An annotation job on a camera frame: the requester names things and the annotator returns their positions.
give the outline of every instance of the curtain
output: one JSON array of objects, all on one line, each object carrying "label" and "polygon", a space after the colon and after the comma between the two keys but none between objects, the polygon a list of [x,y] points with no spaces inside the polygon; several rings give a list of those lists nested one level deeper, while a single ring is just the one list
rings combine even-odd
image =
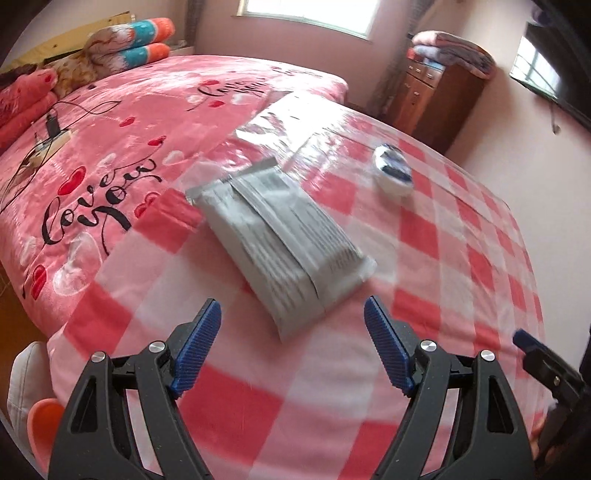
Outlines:
[{"label": "curtain", "polygon": [[197,26],[203,15],[205,0],[187,0],[187,18],[185,19],[185,40],[194,46],[197,40]]},{"label": "curtain", "polygon": [[[440,3],[441,0],[411,0],[408,32],[412,35],[418,33],[417,28],[419,27],[420,21],[429,17]],[[372,116],[380,116],[383,113],[384,108],[392,99],[394,88],[398,85],[404,74],[402,68],[404,66],[406,52],[410,46],[410,39],[405,38],[401,49],[396,52],[369,100],[366,108],[368,114]]]}]

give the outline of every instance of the bed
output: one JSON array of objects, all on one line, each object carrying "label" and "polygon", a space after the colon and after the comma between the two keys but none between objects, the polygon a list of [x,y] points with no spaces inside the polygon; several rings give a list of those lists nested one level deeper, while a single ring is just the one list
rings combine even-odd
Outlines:
[{"label": "bed", "polygon": [[[405,152],[415,192],[383,197],[372,150]],[[326,318],[281,343],[276,327],[183,192],[269,155],[378,263]],[[64,403],[89,355],[136,353],[189,321],[208,297],[222,328],[196,386],[179,401],[215,478],[370,478],[407,399],[392,388],[363,324],[378,295],[419,337],[447,351],[496,352],[529,430],[547,405],[520,366],[515,329],[543,338],[535,278],[507,205],[420,142],[308,93],[292,93],[203,154],[113,249],[69,321],[49,341]],[[144,465],[158,471],[129,395]],[[438,468],[454,416],[446,403],[425,472]]]},{"label": "bed", "polygon": [[201,153],[294,90],[343,101],[347,86],[271,61],[173,57],[64,98],[56,110],[72,139],[11,182],[35,135],[47,138],[44,119],[23,134],[0,157],[0,261],[40,330],[64,325],[125,232]]},{"label": "bed", "polygon": [[[188,57],[66,99],[103,105],[73,125],[73,139],[0,215],[0,260],[51,336],[60,402],[94,351],[137,353],[214,297],[222,328],[179,402],[214,477],[365,480],[407,406],[363,324],[363,302],[378,295],[450,352],[496,352],[531,430],[547,397],[511,337],[524,328],[543,340],[543,320],[508,206],[442,155],[339,105],[345,93],[336,77],[285,64]],[[60,106],[60,123],[77,110]],[[0,179],[41,128],[0,158]],[[413,169],[415,191],[403,202],[375,187],[369,159],[383,142]],[[183,193],[269,155],[378,263],[362,288],[285,343]],[[441,461],[453,402],[426,472]],[[137,396],[129,403],[144,465],[158,471]]]}]

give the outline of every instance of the pink and white checkered blanket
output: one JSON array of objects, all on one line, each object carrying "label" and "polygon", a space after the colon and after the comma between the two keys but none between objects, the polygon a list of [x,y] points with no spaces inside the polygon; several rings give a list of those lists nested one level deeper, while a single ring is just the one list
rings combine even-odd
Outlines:
[{"label": "pink and white checkered blanket", "polygon": [[[382,142],[400,147],[413,168],[415,191],[400,202],[374,185],[370,159]],[[286,343],[181,193],[269,154],[378,263],[362,288]],[[527,427],[543,414],[543,388],[511,343],[518,328],[542,338],[543,325],[507,205],[418,141],[318,96],[291,94],[201,156],[115,247],[49,343],[54,389],[65,403],[93,351],[137,353],[214,297],[222,328],[179,402],[214,477],[366,480],[407,406],[365,329],[370,295],[449,352],[497,352]],[[446,447],[449,400],[426,471],[438,468]],[[131,413],[141,414],[137,398]]]}]

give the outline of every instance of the window frame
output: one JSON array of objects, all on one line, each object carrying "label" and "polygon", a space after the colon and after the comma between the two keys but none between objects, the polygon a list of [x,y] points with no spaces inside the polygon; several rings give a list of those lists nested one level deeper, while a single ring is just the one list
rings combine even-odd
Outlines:
[{"label": "window frame", "polygon": [[338,25],[328,24],[324,22],[320,22],[317,20],[312,20],[305,17],[294,17],[292,15],[276,15],[276,14],[265,14],[265,13],[257,13],[257,12],[249,12],[248,9],[248,0],[240,0],[238,5],[238,13],[236,14],[237,17],[254,17],[254,18],[274,18],[276,20],[287,20],[291,22],[298,22],[308,25],[315,25],[317,27],[328,28],[329,30],[335,30],[337,32],[345,33],[347,35],[351,35],[353,37],[361,38],[363,40],[370,41],[370,35],[374,28],[375,20],[378,14],[378,9],[380,7],[382,0],[378,0],[374,13],[372,14],[371,21],[367,27],[367,30],[364,33],[356,32],[354,30],[348,30],[347,28],[340,27]]}]

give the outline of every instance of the wooden cabinet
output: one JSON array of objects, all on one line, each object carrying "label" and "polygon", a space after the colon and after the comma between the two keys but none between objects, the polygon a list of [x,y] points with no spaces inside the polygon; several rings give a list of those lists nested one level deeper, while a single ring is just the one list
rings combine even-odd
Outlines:
[{"label": "wooden cabinet", "polygon": [[437,69],[409,60],[384,120],[444,154],[485,83],[458,65]]}]

